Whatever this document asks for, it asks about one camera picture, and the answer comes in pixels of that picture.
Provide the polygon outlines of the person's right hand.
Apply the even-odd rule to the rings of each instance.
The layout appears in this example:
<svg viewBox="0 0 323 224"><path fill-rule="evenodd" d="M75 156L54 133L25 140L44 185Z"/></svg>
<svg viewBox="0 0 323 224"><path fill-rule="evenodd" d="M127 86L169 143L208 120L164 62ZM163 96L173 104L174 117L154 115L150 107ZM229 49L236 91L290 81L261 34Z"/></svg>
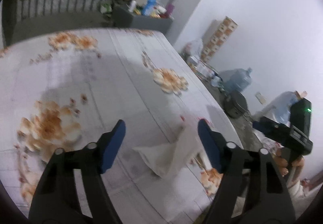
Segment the person's right hand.
<svg viewBox="0 0 323 224"><path fill-rule="evenodd" d="M275 154L273 155L273 159L278 166L280 174L282 176L286 176L289 173L289 170L287 168L289 163L286 159L282 158L281 149L278 149L275 152ZM291 163L292 168L295 168L295 173L294 173L295 179L299 178L299 176L304 168L304 164L305 164L305 160L304 160L303 156L300 156L299 158L297 158L296 160L294 160Z"/></svg>

